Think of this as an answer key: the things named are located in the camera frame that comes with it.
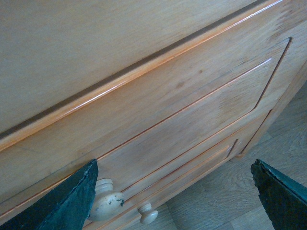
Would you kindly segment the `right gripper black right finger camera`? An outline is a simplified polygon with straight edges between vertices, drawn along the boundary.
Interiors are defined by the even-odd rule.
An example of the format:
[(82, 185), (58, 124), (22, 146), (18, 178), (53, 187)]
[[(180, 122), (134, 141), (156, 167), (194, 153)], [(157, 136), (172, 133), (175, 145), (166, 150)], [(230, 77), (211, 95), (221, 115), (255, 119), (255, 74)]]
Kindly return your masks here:
[(307, 228), (307, 188), (257, 159), (251, 166), (260, 201), (276, 230)]

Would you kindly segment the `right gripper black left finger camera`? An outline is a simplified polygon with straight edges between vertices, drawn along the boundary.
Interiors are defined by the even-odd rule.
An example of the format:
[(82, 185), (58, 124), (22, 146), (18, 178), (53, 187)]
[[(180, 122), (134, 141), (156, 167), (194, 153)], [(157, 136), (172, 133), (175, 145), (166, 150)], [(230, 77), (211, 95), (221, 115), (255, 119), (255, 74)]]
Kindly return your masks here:
[(93, 159), (0, 228), (81, 230), (94, 203), (97, 177), (97, 161)]

